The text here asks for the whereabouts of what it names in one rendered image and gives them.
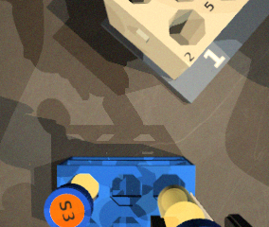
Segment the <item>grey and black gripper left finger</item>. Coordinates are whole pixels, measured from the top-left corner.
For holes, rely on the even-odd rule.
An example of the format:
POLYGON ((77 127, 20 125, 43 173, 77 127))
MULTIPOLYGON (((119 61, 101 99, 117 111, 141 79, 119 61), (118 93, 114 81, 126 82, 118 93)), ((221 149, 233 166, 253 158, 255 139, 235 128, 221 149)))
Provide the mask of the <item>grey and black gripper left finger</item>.
POLYGON ((164 218, 151 216, 151 227, 167 227, 164 218))

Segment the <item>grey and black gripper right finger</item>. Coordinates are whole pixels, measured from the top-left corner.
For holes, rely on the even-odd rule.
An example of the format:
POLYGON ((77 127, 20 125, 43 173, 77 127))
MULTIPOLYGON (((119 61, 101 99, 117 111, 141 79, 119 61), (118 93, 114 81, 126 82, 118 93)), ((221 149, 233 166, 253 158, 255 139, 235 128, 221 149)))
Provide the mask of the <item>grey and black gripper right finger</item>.
POLYGON ((229 214, 224 218, 224 227, 252 227, 241 215, 229 214))

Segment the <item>beige block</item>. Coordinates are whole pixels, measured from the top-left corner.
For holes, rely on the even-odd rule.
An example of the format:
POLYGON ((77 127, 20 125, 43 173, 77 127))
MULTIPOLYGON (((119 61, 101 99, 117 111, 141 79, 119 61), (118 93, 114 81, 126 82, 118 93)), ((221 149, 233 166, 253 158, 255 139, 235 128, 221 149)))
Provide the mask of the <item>beige block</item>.
POLYGON ((104 4, 110 24, 176 80, 247 1, 104 0, 104 4))

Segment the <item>clear conical tube with yellow liquid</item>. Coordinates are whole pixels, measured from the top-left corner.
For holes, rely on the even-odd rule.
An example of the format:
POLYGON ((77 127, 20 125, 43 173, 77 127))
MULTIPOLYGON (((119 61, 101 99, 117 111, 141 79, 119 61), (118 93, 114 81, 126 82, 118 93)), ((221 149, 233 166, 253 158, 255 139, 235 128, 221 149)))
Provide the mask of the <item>clear conical tube with yellow liquid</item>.
POLYGON ((46 199, 47 223, 50 227, 85 227, 93 214, 98 192, 99 183, 90 174, 76 174, 46 199))

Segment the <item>blue tube rack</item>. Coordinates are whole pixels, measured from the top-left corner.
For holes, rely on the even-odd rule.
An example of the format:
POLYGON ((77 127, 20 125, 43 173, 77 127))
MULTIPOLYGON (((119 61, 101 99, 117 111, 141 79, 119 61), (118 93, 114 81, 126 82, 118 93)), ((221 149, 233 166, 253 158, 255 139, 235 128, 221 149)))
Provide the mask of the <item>blue tube rack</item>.
POLYGON ((195 197, 195 165, 186 157, 71 156, 57 165, 57 187, 76 174, 90 174, 99 183, 85 227, 151 227, 151 215, 159 215, 157 197, 170 184, 195 197))

